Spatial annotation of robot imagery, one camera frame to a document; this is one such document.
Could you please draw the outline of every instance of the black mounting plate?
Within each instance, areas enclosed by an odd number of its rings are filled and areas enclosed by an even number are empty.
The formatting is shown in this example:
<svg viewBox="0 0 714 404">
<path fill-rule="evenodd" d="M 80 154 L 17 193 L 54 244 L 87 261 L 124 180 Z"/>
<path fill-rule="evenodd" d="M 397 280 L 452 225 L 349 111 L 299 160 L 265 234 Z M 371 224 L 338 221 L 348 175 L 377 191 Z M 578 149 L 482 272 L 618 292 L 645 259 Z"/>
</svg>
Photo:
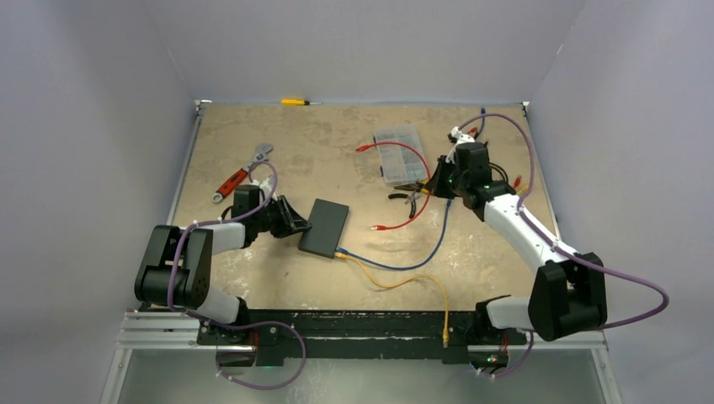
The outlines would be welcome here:
<svg viewBox="0 0 714 404">
<path fill-rule="evenodd" d="M 312 311 L 250 310 L 251 322 L 284 322 L 305 341 L 309 358 L 441 359 L 444 364 L 469 364 L 469 345 L 478 345 L 470 328 L 472 311 L 449 313 L 450 341 L 443 347 L 443 311 Z M 260 327 L 257 366 L 281 366 L 285 358 L 300 358 L 295 336 L 283 327 Z M 526 344 L 525 335 L 507 331 L 509 344 Z M 248 345 L 246 332 L 207 327 L 199 345 Z"/>
</svg>

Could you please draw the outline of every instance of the red wire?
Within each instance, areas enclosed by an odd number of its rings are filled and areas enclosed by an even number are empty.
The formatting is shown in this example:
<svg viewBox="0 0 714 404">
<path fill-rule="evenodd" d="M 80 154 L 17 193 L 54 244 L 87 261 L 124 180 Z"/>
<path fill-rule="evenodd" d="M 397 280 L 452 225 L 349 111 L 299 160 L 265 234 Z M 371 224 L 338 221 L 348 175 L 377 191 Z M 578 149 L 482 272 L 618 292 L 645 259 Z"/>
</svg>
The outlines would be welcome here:
<svg viewBox="0 0 714 404">
<path fill-rule="evenodd" d="M 405 149 L 411 151 L 412 153 L 416 154 L 417 157 L 419 157 L 419 160 L 422 161 L 422 164 L 424 165 L 424 168 L 426 168 L 426 177 L 427 179 L 431 178 L 431 171 L 429 171 L 429 165 L 426 163 L 426 160 L 424 159 L 424 156 L 421 155 L 416 149 L 411 147 L 410 145 L 405 145 L 404 143 L 400 143 L 398 141 L 378 141 L 377 143 L 371 143 L 369 145 L 363 145 L 360 147 L 357 147 L 357 152 L 363 152 L 367 149 L 370 149 L 375 146 L 382 146 L 382 145 L 394 145 L 394 146 L 401 146 L 404 147 Z M 426 205 L 429 203 L 429 198 L 431 197 L 430 194 L 426 195 L 426 200 L 424 201 L 424 205 L 422 205 L 422 208 L 417 212 L 416 215 L 414 215 L 413 218 L 409 219 L 408 221 L 405 221 L 401 225 L 396 225 L 396 226 L 384 226 L 384 225 L 374 225 L 372 226 L 373 230 L 394 230 L 398 229 L 399 227 L 404 227 L 408 225 L 409 223 L 413 222 L 416 218 L 419 217 L 419 215 L 424 212 L 424 209 L 426 209 Z"/>
</svg>

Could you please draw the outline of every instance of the cable connector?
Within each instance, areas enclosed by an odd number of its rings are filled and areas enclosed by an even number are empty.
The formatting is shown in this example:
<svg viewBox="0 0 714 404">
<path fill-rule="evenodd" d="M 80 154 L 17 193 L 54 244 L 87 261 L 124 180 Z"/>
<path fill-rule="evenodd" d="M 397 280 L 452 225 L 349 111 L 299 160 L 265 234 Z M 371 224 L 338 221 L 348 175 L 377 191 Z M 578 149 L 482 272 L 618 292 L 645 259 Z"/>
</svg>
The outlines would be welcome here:
<svg viewBox="0 0 714 404">
<path fill-rule="evenodd" d="M 441 333 L 441 339 L 444 341 L 444 348 L 449 346 L 449 328 L 444 327 L 444 331 Z"/>
</svg>

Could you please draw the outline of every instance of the wooden board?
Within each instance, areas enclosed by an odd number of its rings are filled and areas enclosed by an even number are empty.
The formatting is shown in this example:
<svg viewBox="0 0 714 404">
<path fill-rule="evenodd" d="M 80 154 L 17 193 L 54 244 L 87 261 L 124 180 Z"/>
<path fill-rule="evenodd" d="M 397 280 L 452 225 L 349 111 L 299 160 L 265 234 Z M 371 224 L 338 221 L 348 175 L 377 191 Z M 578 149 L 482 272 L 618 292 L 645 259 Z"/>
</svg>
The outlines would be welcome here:
<svg viewBox="0 0 714 404">
<path fill-rule="evenodd" d="M 518 107 L 488 108 L 507 114 L 527 129 Z M 383 263 L 421 262 L 440 234 L 446 201 L 431 199 L 414 223 L 395 231 L 372 231 L 374 224 L 394 225 L 407 219 L 403 201 L 388 200 L 392 191 L 380 176 L 376 149 L 356 153 L 371 142 L 375 128 L 415 124 L 431 169 L 452 145 L 446 134 L 480 107 L 445 106 L 248 106 L 208 107 L 179 198 L 174 224 L 215 219 L 231 201 L 219 205 L 216 188 L 253 155 L 258 143 L 270 142 L 270 161 L 279 172 L 283 194 L 304 217 L 315 198 L 350 207 L 341 247 Z M 482 140 L 489 140 L 492 162 L 510 177 L 527 181 L 528 151 L 519 132 L 506 120 L 487 118 Z M 264 178 L 268 168 L 254 176 Z M 553 229 L 539 172 L 526 204 Z M 472 310 L 475 303 L 497 295 L 528 295 L 533 274 L 511 246 L 457 200 L 449 214 L 441 249 L 426 266 L 406 273 L 373 269 L 385 283 L 408 275 L 432 274 L 445 286 L 451 308 Z M 395 290 L 376 288 L 354 263 L 300 252 L 299 236 L 282 240 L 264 233 L 249 248 L 213 257 L 211 283 L 244 297 L 255 308 L 440 310 L 436 285 L 417 281 Z"/>
</svg>

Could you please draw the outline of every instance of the yellow cable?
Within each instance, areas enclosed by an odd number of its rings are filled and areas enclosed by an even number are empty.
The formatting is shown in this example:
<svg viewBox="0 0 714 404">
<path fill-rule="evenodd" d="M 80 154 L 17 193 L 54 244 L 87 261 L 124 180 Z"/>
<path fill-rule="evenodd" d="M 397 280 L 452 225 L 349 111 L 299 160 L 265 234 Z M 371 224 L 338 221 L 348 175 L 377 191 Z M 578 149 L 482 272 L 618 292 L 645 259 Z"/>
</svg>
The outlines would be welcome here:
<svg viewBox="0 0 714 404">
<path fill-rule="evenodd" d="M 426 278 L 426 279 L 433 280 L 439 286 L 439 288 L 441 289 L 441 293 L 444 295 L 444 306 L 445 306 L 445 309 L 444 309 L 444 331 L 441 334 L 441 337 L 444 340 L 444 347 L 449 345 L 449 298 L 446 296 L 446 289 L 444 289 L 444 286 L 435 277 L 433 277 L 431 275 L 427 275 L 427 274 L 419 274 L 419 275 L 414 275 L 411 278 L 407 278 L 405 280 L 397 282 L 395 284 L 382 284 L 382 283 L 380 283 L 380 281 L 375 279 L 374 276 L 372 276 L 372 273 L 370 272 L 370 270 L 367 269 L 367 267 L 359 259 L 350 257 L 349 255 L 343 254 L 341 252 L 336 252 L 335 257 L 342 258 L 342 259 L 348 259 L 350 261 L 356 262 L 360 267 L 362 267 L 362 269 L 365 271 L 365 274 L 367 274 L 367 276 L 370 278 L 370 280 L 372 281 L 373 284 L 376 284 L 380 288 L 387 289 L 387 290 L 398 288 L 399 286 L 402 286 L 403 284 L 406 284 L 408 282 L 411 282 L 411 281 L 413 281 L 415 279 L 419 279 L 419 278 Z"/>
</svg>

